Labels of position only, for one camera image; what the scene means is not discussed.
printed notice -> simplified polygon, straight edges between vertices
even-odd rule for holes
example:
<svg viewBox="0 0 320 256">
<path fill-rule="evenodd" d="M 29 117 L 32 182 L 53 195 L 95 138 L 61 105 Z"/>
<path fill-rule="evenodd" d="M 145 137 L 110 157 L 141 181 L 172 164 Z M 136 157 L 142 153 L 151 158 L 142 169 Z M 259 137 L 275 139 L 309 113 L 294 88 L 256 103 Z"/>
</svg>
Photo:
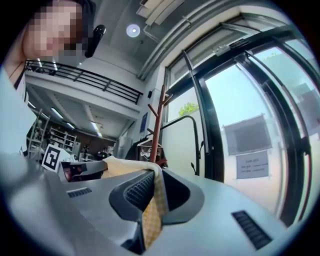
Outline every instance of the printed notice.
<svg viewBox="0 0 320 256">
<path fill-rule="evenodd" d="M 236 178 L 252 179 L 269 175 L 268 151 L 236 156 Z"/>
</svg>

yellow cloth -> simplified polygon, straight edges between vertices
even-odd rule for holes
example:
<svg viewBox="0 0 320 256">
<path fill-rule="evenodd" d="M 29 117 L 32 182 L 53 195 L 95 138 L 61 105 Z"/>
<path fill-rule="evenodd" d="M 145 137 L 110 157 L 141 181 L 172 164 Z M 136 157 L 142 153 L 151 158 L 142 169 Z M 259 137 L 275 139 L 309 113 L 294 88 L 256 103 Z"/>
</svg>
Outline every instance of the yellow cloth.
<svg viewBox="0 0 320 256">
<path fill-rule="evenodd" d="M 102 179 L 139 170 L 154 171 L 154 195 L 142 214 L 144 245 L 145 249 L 148 249 L 161 232 L 161 217 L 169 212 L 162 169 L 152 162 L 117 159 L 114 156 L 103 161 L 108 164 L 108 170 L 103 173 Z"/>
</svg>

wooden coat rack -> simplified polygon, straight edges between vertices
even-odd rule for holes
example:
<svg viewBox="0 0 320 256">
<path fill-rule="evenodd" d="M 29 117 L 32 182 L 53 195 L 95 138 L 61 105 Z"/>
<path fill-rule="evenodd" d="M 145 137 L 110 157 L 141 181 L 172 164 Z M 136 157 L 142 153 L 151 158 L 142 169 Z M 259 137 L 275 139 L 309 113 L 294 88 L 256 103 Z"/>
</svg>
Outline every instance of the wooden coat rack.
<svg viewBox="0 0 320 256">
<path fill-rule="evenodd" d="M 168 102 L 168 100 L 171 99 L 171 97 L 172 97 L 172 94 L 166 95 L 166 86 L 162 85 L 158 111 L 156 112 L 154 108 L 150 104 L 148 104 L 149 109 L 155 115 L 154 130 L 151 130 L 149 128 L 147 129 L 153 135 L 152 147 L 151 147 L 151 153 L 150 153 L 150 162 L 156 163 L 158 165 L 161 165 L 167 161 L 164 158 L 156 162 L 156 157 L 157 157 L 157 151 L 158 151 L 159 135 L 160 135 L 161 120 L 162 120 L 164 105 L 166 105 L 166 103 Z"/>
</svg>

balcony railing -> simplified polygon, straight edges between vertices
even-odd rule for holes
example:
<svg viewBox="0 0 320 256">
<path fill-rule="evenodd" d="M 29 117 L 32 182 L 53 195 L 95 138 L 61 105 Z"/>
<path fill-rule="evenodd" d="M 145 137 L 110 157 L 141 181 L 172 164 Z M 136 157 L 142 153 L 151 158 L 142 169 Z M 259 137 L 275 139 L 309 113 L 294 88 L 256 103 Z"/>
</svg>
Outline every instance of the balcony railing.
<svg viewBox="0 0 320 256">
<path fill-rule="evenodd" d="M 123 83 L 74 66 L 43 60 L 41 62 L 38 60 L 27 60 L 25 65 L 25 69 L 28 71 L 65 78 L 74 82 L 93 86 L 103 92 L 117 95 L 134 104 L 138 104 L 139 97 L 143 95 L 142 92 L 130 88 Z"/>
</svg>

black metal railing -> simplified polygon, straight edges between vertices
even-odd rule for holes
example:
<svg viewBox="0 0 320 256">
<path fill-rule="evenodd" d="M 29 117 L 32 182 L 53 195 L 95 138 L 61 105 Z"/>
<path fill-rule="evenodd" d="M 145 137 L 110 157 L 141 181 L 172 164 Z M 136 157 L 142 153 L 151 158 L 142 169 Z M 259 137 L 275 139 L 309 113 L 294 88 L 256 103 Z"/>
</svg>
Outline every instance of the black metal railing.
<svg viewBox="0 0 320 256">
<path fill-rule="evenodd" d="M 135 104 L 138 104 L 139 97 L 143 95 L 142 92 L 103 75 L 61 63 L 43 60 L 27 60 L 25 69 L 32 72 L 65 78 L 74 82 L 93 86 L 101 89 L 103 92 L 117 95 Z"/>
</svg>

